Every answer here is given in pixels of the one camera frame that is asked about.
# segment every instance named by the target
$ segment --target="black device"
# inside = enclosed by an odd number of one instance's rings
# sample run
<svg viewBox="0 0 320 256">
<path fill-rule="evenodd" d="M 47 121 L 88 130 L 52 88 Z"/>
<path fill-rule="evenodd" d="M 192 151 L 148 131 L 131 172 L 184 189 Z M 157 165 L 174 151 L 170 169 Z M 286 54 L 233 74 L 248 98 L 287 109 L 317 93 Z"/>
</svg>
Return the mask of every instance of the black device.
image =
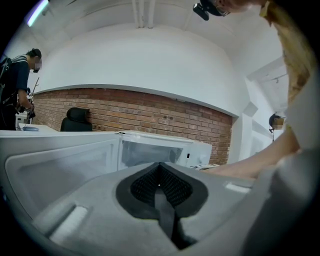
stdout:
<svg viewBox="0 0 320 256">
<path fill-rule="evenodd" d="M 200 0 L 200 3 L 196 3 L 193 6 L 193 11 L 198 14 L 205 21 L 209 20 L 209 13 L 214 16 L 224 17 L 229 14 L 227 11 L 223 11 L 215 6 L 216 1 Z"/>
</svg>

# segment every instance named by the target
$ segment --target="curved white wall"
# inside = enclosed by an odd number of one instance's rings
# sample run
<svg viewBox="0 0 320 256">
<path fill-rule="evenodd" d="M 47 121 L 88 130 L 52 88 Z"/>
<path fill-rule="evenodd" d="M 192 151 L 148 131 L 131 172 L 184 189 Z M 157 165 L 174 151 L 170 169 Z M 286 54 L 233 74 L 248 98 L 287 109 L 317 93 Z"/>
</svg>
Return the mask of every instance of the curved white wall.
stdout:
<svg viewBox="0 0 320 256">
<path fill-rule="evenodd" d="M 233 116 L 250 99 L 223 49 L 167 26 L 135 29 L 121 24 L 96 29 L 52 52 L 42 66 L 36 92 L 92 85 L 138 89 Z"/>
</svg>

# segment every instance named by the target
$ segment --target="white wall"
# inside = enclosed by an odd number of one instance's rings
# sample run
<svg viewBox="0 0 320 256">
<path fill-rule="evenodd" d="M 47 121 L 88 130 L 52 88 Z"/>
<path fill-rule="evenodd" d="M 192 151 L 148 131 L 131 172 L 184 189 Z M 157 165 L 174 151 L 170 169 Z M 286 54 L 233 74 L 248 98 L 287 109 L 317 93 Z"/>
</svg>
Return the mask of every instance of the white wall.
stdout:
<svg viewBox="0 0 320 256">
<path fill-rule="evenodd" d="M 251 101 L 256 105 L 257 111 L 252 120 L 259 125 L 252 129 L 250 156 L 265 149 L 272 143 L 272 134 L 269 132 L 269 117 L 275 113 L 260 85 L 256 81 L 248 81 L 247 86 Z"/>
<path fill-rule="evenodd" d="M 167 26 L 104 27 L 79 35 L 43 61 L 36 92 L 116 85 L 201 103 L 233 116 L 249 101 L 223 49 Z"/>
<path fill-rule="evenodd" d="M 278 60 L 283 54 L 277 30 L 263 22 L 256 32 L 238 47 L 231 57 L 234 66 L 245 76 Z"/>
</svg>

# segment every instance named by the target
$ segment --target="brick wall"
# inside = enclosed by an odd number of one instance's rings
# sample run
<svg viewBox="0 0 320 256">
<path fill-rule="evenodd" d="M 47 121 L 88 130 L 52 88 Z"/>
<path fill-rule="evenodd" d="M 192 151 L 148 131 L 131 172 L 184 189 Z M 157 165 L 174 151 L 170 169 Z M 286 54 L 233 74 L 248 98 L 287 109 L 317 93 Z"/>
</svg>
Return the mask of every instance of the brick wall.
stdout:
<svg viewBox="0 0 320 256">
<path fill-rule="evenodd" d="M 57 131 L 69 108 L 88 108 L 93 131 L 136 130 L 189 138 L 212 145 L 210 163 L 221 165 L 228 159 L 232 117 L 197 104 L 101 88 L 43 92 L 34 102 L 34 123 Z"/>
</svg>

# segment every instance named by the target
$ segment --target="hand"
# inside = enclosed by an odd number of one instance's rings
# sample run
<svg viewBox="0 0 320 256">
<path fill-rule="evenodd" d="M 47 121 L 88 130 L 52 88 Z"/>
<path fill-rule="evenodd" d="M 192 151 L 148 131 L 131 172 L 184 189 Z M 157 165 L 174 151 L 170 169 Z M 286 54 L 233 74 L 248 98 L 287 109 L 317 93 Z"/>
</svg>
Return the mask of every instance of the hand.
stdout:
<svg viewBox="0 0 320 256">
<path fill-rule="evenodd" d="M 203 170 L 202 172 L 207 174 L 234 177 L 234 178 L 240 178 L 240 179 L 246 179 L 246 180 L 252 180 L 252 181 L 255 180 L 252 176 L 250 176 L 250 173 L 242 171 L 242 168 L 239 163 L 224 164 L 211 169 Z"/>
</svg>

